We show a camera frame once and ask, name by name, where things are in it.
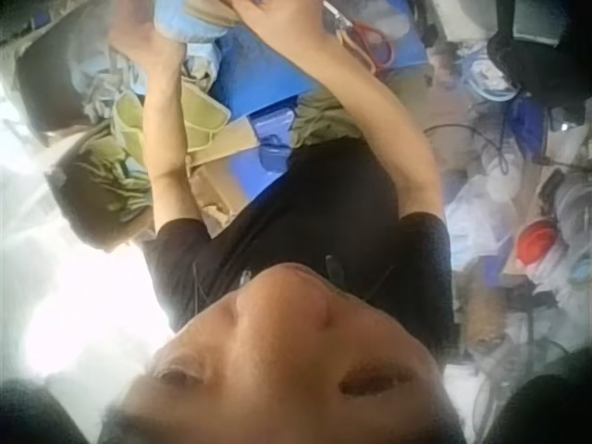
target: person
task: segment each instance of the person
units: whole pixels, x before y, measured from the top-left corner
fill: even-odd
[[[154,29],[146,4],[121,0],[110,38],[148,74],[157,238],[145,254],[178,334],[109,410],[99,442],[463,442],[440,377],[454,327],[450,241],[421,129],[326,33],[321,0],[233,0],[366,142],[295,150],[210,239],[185,168],[185,45]]]

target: nose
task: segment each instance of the nose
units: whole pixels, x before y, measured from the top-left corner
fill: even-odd
[[[257,393],[322,381],[338,311],[334,291],[297,265],[273,267],[243,287],[236,300],[234,363],[228,366],[240,373],[233,380],[263,386],[252,387]]]

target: red object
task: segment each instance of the red object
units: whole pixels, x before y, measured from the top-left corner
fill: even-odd
[[[535,264],[547,255],[558,236],[555,224],[539,220],[526,228],[518,238],[516,256],[524,265]]]

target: black sleeve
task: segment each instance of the black sleeve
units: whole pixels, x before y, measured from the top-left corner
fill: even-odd
[[[397,318],[437,359],[443,358],[454,328],[450,238],[444,222],[427,213],[402,218],[394,258],[369,302]]]
[[[168,222],[156,240],[144,245],[156,298],[178,331],[197,312],[197,256],[210,242],[205,224],[194,219]]]

